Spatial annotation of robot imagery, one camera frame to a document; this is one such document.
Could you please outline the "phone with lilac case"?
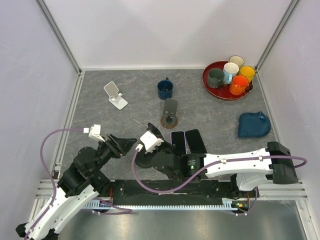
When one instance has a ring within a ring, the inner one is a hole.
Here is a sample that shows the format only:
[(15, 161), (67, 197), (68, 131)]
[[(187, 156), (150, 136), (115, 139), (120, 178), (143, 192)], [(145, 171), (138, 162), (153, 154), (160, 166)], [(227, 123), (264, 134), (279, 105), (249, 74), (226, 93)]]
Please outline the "phone with lilac case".
[(170, 143), (175, 145), (174, 154), (178, 156), (187, 154), (186, 135), (183, 130), (172, 131), (170, 133)]

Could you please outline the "black round base stand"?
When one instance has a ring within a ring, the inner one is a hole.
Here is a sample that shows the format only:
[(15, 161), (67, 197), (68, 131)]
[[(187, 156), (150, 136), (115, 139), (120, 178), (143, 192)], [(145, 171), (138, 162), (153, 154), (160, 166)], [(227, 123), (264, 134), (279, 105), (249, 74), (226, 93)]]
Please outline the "black round base stand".
[(137, 156), (135, 158), (135, 163), (138, 167), (143, 169), (149, 169), (152, 167), (152, 158), (154, 154), (151, 152), (145, 152), (144, 150), (141, 150), (137, 153)]

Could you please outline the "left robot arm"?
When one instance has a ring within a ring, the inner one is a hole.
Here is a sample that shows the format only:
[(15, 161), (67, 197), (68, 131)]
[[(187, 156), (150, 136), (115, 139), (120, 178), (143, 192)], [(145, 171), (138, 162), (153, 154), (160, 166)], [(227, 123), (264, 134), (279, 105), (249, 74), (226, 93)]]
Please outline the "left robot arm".
[(110, 159), (125, 156), (136, 142), (135, 138), (118, 138), (109, 134), (96, 149), (81, 148), (37, 216), (17, 226), (18, 236), (25, 240), (58, 239), (67, 223), (87, 203), (109, 193), (111, 181), (101, 168)]

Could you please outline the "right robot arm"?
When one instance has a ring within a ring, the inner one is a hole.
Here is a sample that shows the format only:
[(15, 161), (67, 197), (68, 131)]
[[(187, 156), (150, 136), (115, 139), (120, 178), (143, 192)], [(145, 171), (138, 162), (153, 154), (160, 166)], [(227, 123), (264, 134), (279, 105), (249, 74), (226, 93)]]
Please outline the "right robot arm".
[(291, 152), (277, 141), (265, 148), (244, 153), (190, 153), (175, 155), (160, 151), (151, 160), (152, 167), (170, 180), (187, 185), (194, 179), (214, 179), (230, 175), (229, 191), (235, 197), (272, 181), (276, 185), (298, 183)]

